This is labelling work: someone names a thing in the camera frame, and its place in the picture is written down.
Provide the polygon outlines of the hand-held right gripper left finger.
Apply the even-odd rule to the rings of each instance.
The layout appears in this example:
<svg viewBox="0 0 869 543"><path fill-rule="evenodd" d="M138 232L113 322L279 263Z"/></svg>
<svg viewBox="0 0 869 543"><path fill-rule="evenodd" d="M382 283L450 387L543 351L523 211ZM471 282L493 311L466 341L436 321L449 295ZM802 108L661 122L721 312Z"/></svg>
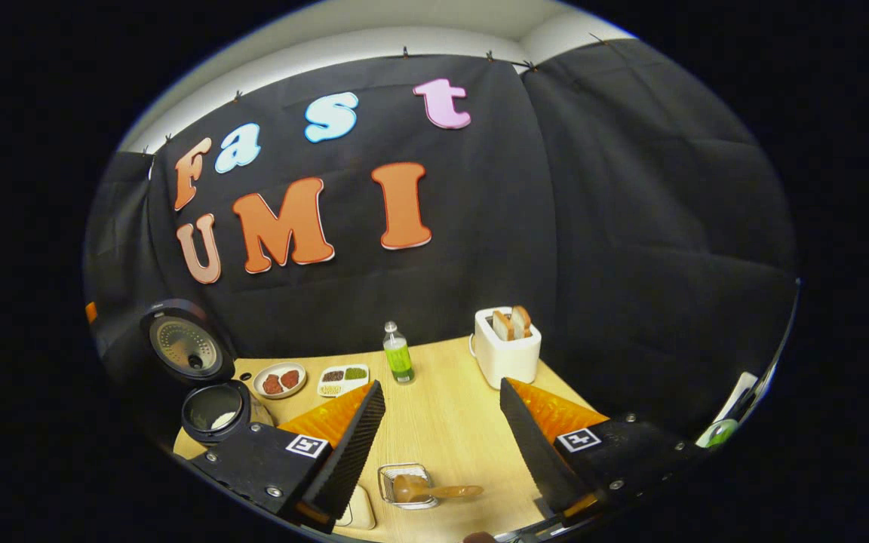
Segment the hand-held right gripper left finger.
<svg viewBox="0 0 869 543"><path fill-rule="evenodd" d="M369 384L280 427L246 422L190 459L198 477L284 523L330 534L358 485L385 413Z"/></svg>

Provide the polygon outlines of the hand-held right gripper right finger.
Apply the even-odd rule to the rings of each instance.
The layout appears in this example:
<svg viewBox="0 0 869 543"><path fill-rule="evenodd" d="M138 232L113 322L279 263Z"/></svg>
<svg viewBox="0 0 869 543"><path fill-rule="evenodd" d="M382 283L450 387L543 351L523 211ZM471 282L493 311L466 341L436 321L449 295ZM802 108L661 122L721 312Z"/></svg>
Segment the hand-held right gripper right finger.
<svg viewBox="0 0 869 543"><path fill-rule="evenodd" d="M569 525L631 508L709 455L638 417L611 419L517 379L499 390L542 500Z"/></svg>

